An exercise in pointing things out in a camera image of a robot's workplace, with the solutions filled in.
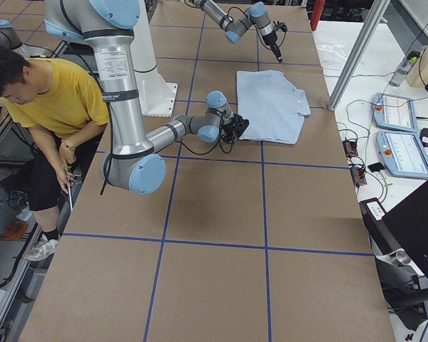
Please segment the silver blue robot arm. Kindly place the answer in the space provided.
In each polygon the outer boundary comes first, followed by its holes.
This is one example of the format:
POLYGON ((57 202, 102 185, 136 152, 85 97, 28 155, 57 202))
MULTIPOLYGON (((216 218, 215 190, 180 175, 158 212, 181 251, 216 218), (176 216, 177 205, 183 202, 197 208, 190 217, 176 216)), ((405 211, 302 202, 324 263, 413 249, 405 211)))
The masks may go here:
POLYGON ((232 144, 249 126, 216 90, 206 98, 205 115, 180 115, 147 133, 131 54, 135 27, 148 23, 143 2, 46 1, 44 6, 51 35, 84 41, 93 49, 111 123, 111 147, 102 171, 106 184, 138 194, 155 192, 166 174, 161 150, 187 134, 207 143, 232 144))
POLYGON ((272 51, 278 63, 282 63, 281 44, 277 42, 277 32, 284 33, 285 40, 287 26, 285 22, 271 21, 266 6, 262 1, 256 2, 246 10, 238 9, 242 16, 234 19, 229 12, 225 12, 214 1, 185 1, 192 8, 203 11, 225 32, 225 37, 232 44, 237 43, 242 36, 254 27, 259 36, 261 44, 269 51, 272 51))

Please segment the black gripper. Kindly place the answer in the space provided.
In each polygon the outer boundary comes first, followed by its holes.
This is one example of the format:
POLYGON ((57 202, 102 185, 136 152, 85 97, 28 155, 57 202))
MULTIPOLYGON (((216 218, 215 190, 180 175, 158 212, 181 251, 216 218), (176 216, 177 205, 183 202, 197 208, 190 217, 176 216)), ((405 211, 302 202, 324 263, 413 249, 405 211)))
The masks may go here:
POLYGON ((234 113, 230 122, 223 124, 224 133, 221 136, 221 140, 229 145, 234 144, 235 139, 245 132, 249 124, 248 119, 244 119, 241 115, 234 113))
POLYGON ((258 32, 263 39, 263 43, 274 53, 277 62, 282 63, 282 54, 280 52, 280 47, 277 44, 278 31, 282 31, 284 33, 287 32, 285 22, 274 21, 258 28, 258 32))

